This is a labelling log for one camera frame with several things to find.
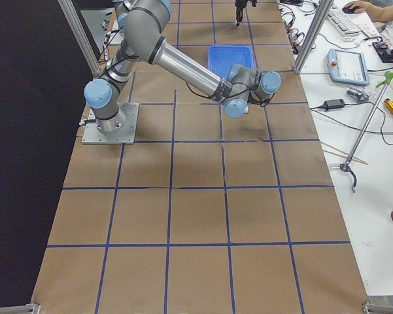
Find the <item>person hand on mouse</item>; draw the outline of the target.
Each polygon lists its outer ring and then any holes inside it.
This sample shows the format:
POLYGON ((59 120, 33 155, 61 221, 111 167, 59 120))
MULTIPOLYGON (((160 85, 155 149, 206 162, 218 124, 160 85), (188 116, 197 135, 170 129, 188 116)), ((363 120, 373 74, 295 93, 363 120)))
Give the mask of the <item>person hand on mouse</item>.
POLYGON ((370 1, 351 1, 343 7, 343 11, 359 14, 362 12, 373 12, 377 7, 370 1))

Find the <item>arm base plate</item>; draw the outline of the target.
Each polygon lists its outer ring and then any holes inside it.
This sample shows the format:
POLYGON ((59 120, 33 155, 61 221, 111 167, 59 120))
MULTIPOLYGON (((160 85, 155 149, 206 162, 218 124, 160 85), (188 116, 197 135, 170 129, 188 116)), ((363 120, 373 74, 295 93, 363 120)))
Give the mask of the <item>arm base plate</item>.
POLYGON ((135 142, 139 104, 118 102, 118 113, 110 120, 99 120, 90 109, 85 123, 82 143, 84 145, 132 145, 135 142))

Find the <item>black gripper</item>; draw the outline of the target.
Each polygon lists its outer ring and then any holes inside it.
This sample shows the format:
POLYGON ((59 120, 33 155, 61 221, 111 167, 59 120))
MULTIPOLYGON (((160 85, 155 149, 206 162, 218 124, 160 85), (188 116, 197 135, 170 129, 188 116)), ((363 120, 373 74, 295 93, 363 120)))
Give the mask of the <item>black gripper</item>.
POLYGON ((240 26, 243 21, 243 10, 250 3, 252 7, 257 7, 257 0, 235 0, 235 25, 240 26))

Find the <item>person forearm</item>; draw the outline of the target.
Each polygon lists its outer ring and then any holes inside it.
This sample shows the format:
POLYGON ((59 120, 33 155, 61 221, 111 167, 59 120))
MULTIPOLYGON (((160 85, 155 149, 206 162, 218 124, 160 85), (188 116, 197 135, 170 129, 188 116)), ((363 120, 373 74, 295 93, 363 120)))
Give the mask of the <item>person forearm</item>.
POLYGON ((375 15, 376 22, 391 22, 393 21, 393 5, 389 7, 380 8, 379 13, 375 15))

